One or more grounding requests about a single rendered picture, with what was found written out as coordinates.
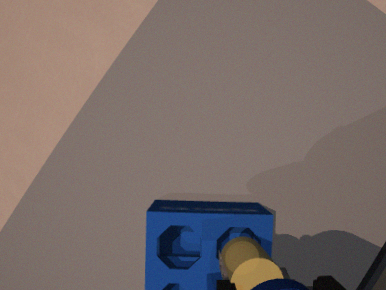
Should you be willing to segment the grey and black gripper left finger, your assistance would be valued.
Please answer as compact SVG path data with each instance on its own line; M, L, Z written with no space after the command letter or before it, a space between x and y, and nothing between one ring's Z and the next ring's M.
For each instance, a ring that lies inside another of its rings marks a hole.
M217 280L217 290L237 290L235 283L230 283L230 280Z

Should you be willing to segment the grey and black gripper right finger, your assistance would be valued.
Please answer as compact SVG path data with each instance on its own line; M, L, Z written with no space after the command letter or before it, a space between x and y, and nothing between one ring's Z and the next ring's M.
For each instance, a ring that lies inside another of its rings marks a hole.
M313 281L313 290L346 290L332 276L318 276Z

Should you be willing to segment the blue tube rack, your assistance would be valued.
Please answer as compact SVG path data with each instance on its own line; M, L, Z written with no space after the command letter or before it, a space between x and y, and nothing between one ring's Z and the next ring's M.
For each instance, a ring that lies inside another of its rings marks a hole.
M146 211L145 290L216 290L230 239L256 239L272 256L272 235L273 214L256 202L155 200Z

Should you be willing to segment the grey bench mat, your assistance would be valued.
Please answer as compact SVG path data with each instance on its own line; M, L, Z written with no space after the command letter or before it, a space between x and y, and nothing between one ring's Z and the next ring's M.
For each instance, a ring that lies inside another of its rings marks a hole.
M259 203L290 278L356 290L386 242L386 14L158 0L0 231L0 290L144 290L155 200Z

